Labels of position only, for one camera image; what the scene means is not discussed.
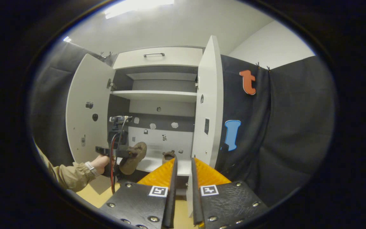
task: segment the human hand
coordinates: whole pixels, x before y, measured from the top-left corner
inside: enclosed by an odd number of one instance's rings
[[[90,164],[94,168],[96,168],[99,174],[104,173],[104,168],[106,165],[108,165],[108,163],[109,163],[109,157],[103,155],[99,155],[96,159],[94,159],[94,161],[90,162]]]

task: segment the black fabric backdrop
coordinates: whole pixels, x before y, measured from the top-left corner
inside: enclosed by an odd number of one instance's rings
[[[220,151],[216,169],[243,180],[272,206],[305,184],[324,158],[335,120],[332,76],[316,56],[268,72],[257,65],[221,56],[225,121],[240,120],[237,148]],[[240,71],[255,76],[257,92],[242,88]]]
[[[221,142],[225,142],[227,120],[240,120],[237,148],[220,151],[216,170],[231,181],[245,181],[252,190],[258,183],[258,152],[266,132],[270,113],[270,84],[266,69],[248,62],[221,55],[224,78],[224,108],[222,116]],[[250,70],[255,76],[252,82],[255,95],[245,93],[240,71]]]

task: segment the brown slipper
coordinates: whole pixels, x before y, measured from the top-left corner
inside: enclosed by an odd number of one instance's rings
[[[133,147],[128,146],[129,154],[132,157],[123,158],[119,163],[120,171],[125,175],[131,175],[138,166],[138,163],[146,156],[147,146],[145,142],[138,142]]]
[[[162,165],[164,163],[166,163],[167,161],[173,159],[174,157],[176,157],[176,155],[174,155],[174,150],[172,150],[171,152],[163,152],[163,158],[162,158]]]

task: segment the cabinet shelf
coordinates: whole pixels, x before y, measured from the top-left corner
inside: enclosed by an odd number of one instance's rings
[[[156,100],[195,103],[197,93],[164,90],[119,90],[111,94],[128,100]]]
[[[162,157],[163,155],[159,155],[159,157],[153,157],[151,156],[146,156],[144,159],[142,159],[141,162],[139,162],[138,166],[137,166],[137,170],[140,171],[146,171],[146,172],[152,172],[155,169],[159,168],[159,166],[162,165]],[[119,164],[121,162],[122,158],[118,158],[117,159],[117,164]],[[177,175],[178,176],[188,176],[190,175],[190,171],[192,169],[192,162],[190,161],[190,159],[187,160],[183,160],[183,159],[178,159],[177,160]]]

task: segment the orange gripper pad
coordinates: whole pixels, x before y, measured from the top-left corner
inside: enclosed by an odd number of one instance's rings
[[[228,184],[231,183],[226,177],[224,177],[221,173],[213,169],[208,164],[200,161],[197,158],[194,158],[196,162],[197,168],[197,180],[200,186],[206,185],[219,185],[219,184]]]
[[[161,186],[170,188],[170,179],[172,178],[174,158],[159,166],[157,169],[146,175],[137,184],[150,186]]]

